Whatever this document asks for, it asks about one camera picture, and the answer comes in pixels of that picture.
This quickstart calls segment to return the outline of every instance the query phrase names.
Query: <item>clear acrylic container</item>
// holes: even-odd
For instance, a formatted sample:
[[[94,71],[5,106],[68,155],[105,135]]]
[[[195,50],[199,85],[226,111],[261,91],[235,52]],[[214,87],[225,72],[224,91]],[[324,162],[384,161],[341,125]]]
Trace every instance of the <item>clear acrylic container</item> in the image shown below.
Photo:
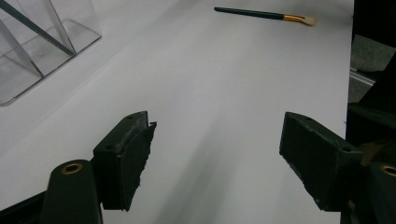
[[[91,0],[0,1],[0,105],[100,37]]]

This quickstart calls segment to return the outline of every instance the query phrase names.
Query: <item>white table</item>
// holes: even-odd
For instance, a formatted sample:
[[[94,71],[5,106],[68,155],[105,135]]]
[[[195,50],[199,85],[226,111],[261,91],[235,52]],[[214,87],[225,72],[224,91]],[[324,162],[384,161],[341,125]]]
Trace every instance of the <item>white table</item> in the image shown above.
[[[338,223],[278,154],[286,111],[344,136],[352,0],[93,0],[103,38],[0,107],[0,209],[124,116],[158,121],[129,213],[105,223]],[[318,17],[315,27],[213,7]]]

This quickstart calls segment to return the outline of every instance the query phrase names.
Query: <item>brush handle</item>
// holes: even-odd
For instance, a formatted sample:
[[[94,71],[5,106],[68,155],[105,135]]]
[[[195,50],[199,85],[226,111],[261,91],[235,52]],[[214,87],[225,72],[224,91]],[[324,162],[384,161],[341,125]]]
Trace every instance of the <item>brush handle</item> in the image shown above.
[[[47,32],[45,32],[43,29],[41,29],[39,26],[37,26],[34,22],[29,20],[27,17],[25,17],[23,14],[21,14],[17,9],[12,7],[9,3],[7,3],[4,0],[0,0],[0,8],[3,9],[7,14],[15,18],[17,21],[20,21],[22,24],[25,26],[29,27],[32,31],[34,31],[36,34],[41,35],[44,39],[46,39],[48,42],[50,42],[53,46],[56,48],[60,49],[64,53],[73,56],[75,53],[65,47],[63,44],[61,44],[58,40],[53,38],[51,35],[49,35]]]
[[[259,17],[265,19],[272,19],[272,20],[279,20],[279,21],[283,21],[285,16],[283,14],[273,13],[273,12],[251,11],[251,10],[242,10],[242,9],[226,8],[226,7],[215,7],[215,11],[251,16],[251,17]]]

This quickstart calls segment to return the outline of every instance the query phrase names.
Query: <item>brush bristles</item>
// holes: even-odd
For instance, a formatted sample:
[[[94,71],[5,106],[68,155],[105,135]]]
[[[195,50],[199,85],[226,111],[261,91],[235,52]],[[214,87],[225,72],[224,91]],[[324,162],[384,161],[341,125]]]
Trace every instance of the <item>brush bristles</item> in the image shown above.
[[[315,18],[315,17],[304,17],[304,19],[302,20],[302,22],[303,22],[304,24],[306,24],[306,25],[314,26],[314,25],[317,24],[318,19]]]

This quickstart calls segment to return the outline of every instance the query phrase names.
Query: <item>gray floor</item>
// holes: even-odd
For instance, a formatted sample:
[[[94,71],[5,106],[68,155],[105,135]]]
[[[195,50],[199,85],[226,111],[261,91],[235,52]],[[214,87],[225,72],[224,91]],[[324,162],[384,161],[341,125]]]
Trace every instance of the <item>gray floor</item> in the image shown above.
[[[395,48],[375,42],[369,38],[360,35],[355,36],[350,57],[351,73],[348,96],[350,103],[358,102],[374,83],[372,79],[366,78],[356,70],[359,69],[366,72],[383,71],[395,51]]]

